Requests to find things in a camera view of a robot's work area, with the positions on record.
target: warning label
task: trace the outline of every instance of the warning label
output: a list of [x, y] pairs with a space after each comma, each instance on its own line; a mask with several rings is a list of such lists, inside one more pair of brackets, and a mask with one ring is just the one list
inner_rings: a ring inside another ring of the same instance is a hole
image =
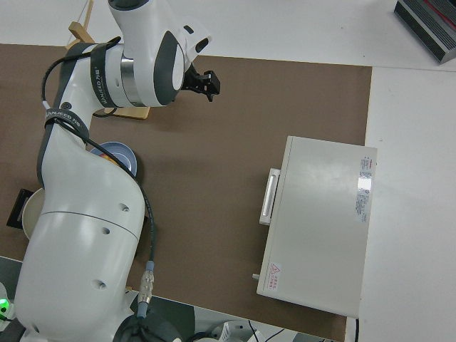
[[371, 157], [365, 156], [360, 163], [355, 204], [356, 219], [359, 222], [367, 222], [369, 220], [369, 196], [372, 190], [372, 171], [373, 160]]
[[277, 291], [279, 287], [280, 273], [282, 265], [272, 262], [269, 264], [269, 273], [268, 273], [268, 286], [267, 289], [270, 291]]

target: brown mat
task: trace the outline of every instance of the brown mat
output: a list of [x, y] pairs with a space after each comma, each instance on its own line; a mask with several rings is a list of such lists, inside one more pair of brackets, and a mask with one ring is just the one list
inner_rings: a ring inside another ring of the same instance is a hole
[[[62, 48], [0, 46], [0, 253], [22, 259], [27, 240], [5, 226], [21, 187], [38, 188], [43, 134], [39, 86]], [[267, 227], [258, 223], [270, 167], [287, 135], [363, 145], [371, 69], [200, 57], [222, 94], [181, 92], [146, 121], [94, 118], [91, 137], [134, 149], [157, 221], [155, 295], [343, 340], [345, 318], [256, 294]], [[129, 285], [147, 259], [144, 229]]]

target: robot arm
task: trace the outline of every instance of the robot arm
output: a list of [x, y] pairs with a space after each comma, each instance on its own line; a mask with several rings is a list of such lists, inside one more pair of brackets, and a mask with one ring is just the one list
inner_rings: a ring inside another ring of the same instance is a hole
[[[109, 5], [125, 44], [74, 46], [69, 55], [77, 57], [65, 59], [53, 108], [43, 99], [37, 171], [46, 195], [16, 291], [22, 342], [129, 341], [119, 327], [136, 329], [128, 323], [125, 284], [143, 225], [143, 194], [123, 170], [86, 151], [92, 114], [167, 105], [180, 89], [209, 100], [219, 93], [216, 75], [201, 76], [192, 65], [210, 41], [201, 26], [182, 22], [166, 0]], [[143, 316], [152, 270], [148, 263], [138, 297]]]

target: drawer handle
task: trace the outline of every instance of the drawer handle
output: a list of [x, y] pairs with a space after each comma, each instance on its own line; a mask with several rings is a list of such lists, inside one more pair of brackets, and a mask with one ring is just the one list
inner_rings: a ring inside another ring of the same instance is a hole
[[263, 207], [259, 217], [259, 223], [269, 226], [271, 224], [272, 207], [276, 196], [277, 185], [279, 184], [280, 169], [270, 169], [268, 184], [264, 193]]

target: green light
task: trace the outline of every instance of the green light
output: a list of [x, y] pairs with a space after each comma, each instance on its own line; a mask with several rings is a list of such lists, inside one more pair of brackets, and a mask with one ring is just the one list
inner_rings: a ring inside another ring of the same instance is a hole
[[0, 299], [0, 311], [1, 312], [6, 312], [9, 308], [9, 302], [8, 299], [2, 298]]

